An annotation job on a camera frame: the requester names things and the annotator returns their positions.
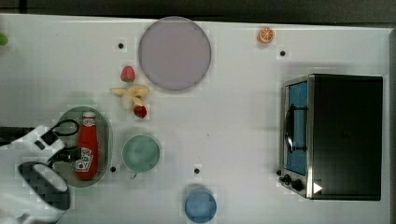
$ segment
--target red bottle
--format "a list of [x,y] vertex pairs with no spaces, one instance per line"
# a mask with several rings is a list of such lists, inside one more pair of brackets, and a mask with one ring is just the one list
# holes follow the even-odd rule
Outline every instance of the red bottle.
[[81,159],[76,161],[75,171],[81,180],[91,180],[98,172],[99,146],[96,134],[95,117],[91,111],[82,114],[83,121],[79,133],[78,145],[81,147]]

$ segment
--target oval tray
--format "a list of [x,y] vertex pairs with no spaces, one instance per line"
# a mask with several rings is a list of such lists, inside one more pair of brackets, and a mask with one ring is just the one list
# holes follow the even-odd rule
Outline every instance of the oval tray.
[[[87,107],[87,106],[79,106],[68,110],[64,113],[59,121],[65,119],[73,119],[78,122],[81,127],[82,123],[82,113],[84,111],[92,111],[96,114],[96,131],[97,131],[97,138],[98,138],[98,145],[99,145],[99,165],[98,165],[98,173],[96,176],[91,180],[80,180],[74,169],[74,162],[63,162],[58,161],[54,163],[54,169],[60,173],[60,175],[67,180],[67,183],[71,186],[77,188],[85,188],[91,186],[98,182],[106,173],[108,166],[111,160],[111,149],[112,149],[112,141],[113,141],[113,133],[110,127],[110,123],[108,122],[107,118],[102,115],[97,110]],[[73,129],[71,125],[70,127],[61,126],[59,128],[60,132],[70,132],[69,129]],[[71,135],[71,136],[61,136],[61,140],[64,141],[64,144],[67,147],[72,147],[77,144],[79,137],[79,132]]]

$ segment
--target oven knob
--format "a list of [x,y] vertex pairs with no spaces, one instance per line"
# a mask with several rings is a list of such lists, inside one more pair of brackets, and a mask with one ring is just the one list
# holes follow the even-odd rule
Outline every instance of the oven knob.
[[280,177],[279,180],[285,183],[285,185],[289,185],[291,178],[289,175],[284,175],[283,177]]
[[300,191],[303,189],[303,182],[301,182],[300,179],[293,180],[291,181],[291,187],[297,191]]

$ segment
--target round plate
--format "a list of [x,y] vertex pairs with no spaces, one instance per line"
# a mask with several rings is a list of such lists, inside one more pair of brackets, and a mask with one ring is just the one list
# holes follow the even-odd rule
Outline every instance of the round plate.
[[211,48],[193,21],[167,17],[152,24],[139,45],[139,62],[153,83],[171,91],[194,86],[207,72]]

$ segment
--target microwave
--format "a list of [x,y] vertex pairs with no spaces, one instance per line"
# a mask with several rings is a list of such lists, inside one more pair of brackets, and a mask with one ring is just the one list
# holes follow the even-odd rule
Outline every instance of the microwave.
[[313,74],[283,86],[279,181],[312,200],[379,201],[382,77]]

